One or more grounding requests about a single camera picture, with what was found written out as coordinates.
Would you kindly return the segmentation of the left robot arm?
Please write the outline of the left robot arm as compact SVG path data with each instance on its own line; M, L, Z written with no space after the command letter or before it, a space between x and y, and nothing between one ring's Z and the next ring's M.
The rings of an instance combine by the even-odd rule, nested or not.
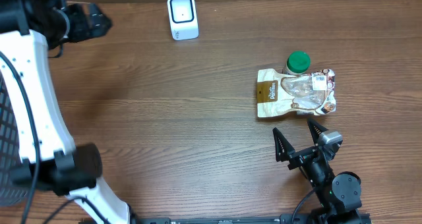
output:
M64 196L96 223L136 223L130 205L103 177L93 143L77 146L60 112L49 51L107 34L112 21L94 3L67 0L1 0L1 85L7 89L2 118L5 140L17 140L20 163L9 169L14 187L27 189L22 219L38 190Z

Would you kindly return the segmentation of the beige pouch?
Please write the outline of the beige pouch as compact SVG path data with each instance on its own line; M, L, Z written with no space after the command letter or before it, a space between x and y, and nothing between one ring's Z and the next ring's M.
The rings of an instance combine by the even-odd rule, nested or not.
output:
M335 73L323 69L310 74L281 74L274 69L258 71L257 117L270 118L295 112L326 115L336 110Z

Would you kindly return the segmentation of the green lid jar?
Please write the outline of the green lid jar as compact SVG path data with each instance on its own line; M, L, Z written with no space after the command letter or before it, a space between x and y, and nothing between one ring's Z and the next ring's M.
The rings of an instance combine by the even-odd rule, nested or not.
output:
M304 51L294 51L287 58L284 74L298 75L306 72L311 65L310 56Z

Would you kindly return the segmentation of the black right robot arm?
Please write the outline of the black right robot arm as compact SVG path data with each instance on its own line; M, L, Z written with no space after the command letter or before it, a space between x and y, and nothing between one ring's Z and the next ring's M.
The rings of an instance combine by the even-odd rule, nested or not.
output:
M349 171L336 175L329 164L340 149L343 136L312 118L307 119L307 125L313 145L298 152L279 129L272 130L276 161L288 162L290 170L299 169L312 186L312 190L296 206L290 222L295 222L303 203L314 194L321 207L312 210L305 223L364 223L365 218L359 213L362 206L361 179Z

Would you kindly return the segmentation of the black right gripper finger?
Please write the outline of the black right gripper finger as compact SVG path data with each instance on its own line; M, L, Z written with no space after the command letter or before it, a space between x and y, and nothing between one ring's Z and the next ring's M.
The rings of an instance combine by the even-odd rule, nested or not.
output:
M285 136L277 128L272 130L276 149L276 161L287 161L295 153L293 146L287 141Z
M311 136L313 139L314 144L318 142L319 136L321 133L328 131L328 129L321 124L319 124L316 120L309 117L307 119L307 125L309 127L309 130L311 132Z

